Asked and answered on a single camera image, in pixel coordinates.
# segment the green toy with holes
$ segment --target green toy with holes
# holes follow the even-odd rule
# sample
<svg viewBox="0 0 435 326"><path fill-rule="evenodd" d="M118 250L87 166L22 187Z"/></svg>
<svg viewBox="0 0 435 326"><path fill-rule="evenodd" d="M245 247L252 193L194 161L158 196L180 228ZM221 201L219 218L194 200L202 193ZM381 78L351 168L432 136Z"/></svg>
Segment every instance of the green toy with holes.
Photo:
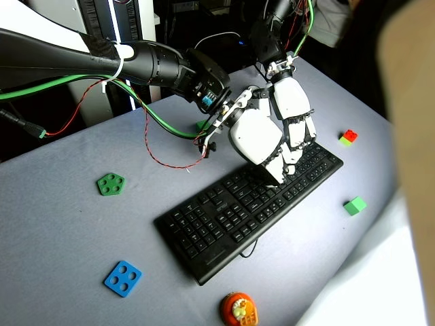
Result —
<svg viewBox="0 0 435 326"><path fill-rule="evenodd" d="M125 185L125 178L115 173L109 173L97 181L98 188L103 196L119 195Z"/></svg>

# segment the blue square block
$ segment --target blue square block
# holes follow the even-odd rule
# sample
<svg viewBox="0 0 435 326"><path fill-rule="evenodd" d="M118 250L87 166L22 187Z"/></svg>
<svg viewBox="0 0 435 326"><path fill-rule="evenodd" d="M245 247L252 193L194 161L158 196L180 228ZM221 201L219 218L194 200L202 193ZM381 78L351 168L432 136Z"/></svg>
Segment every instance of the blue square block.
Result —
<svg viewBox="0 0 435 326"><path fill-rule="evenodd" d="M104 280L104 285L122 297L126 297L133 290L141 276L142 272L140 270L122 260Z"/></svg>

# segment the zip tie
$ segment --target zip tie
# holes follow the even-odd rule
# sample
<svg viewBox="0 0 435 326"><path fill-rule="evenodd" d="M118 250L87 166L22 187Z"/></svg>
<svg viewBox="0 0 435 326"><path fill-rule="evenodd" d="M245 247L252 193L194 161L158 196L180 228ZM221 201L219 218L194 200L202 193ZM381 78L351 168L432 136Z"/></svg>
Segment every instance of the zip tie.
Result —
<svg viewBox="0 0 435 326"><path fill-rule="evenodd" d="M118 78L119 74L121 73L122 67L124 66L124 57L120 55L120 66L118 67L118 70L115 72L113 76L111 76L109 79L106 79L105 81L101 82L101 88L102 92L106 93L106 85L108 82L111 82L112 80Z"/></svg>

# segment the red block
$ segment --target red block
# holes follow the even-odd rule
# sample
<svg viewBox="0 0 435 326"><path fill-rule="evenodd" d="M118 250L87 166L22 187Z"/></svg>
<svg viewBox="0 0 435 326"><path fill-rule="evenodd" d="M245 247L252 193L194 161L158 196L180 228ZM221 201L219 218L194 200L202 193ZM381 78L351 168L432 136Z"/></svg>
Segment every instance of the red block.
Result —
<svg viewBox="0 0 435 326"><path fill-rule="evenodd" d="M358 134L349 129L347 132L345 132L343 137L345 137L348 141L353 143L357 139Z"/></svg>

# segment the white robotic hand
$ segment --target white robotic hand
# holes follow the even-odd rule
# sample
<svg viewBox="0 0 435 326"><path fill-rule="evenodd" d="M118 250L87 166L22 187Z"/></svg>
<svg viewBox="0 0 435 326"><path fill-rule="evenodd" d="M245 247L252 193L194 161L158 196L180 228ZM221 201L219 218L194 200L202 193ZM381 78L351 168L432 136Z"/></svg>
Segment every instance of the white robotic hand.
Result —
<svg viewBox="0 0 435 326"><path fill-rule="evenodd" d="M247 160L263 167L279 182L295 172L303 148L315 140L308 98L292 77L284 77L266 89L249 88L242 112L232 114L230 140ZM283 122L283 131L271 120L269 103Z"/></svg>

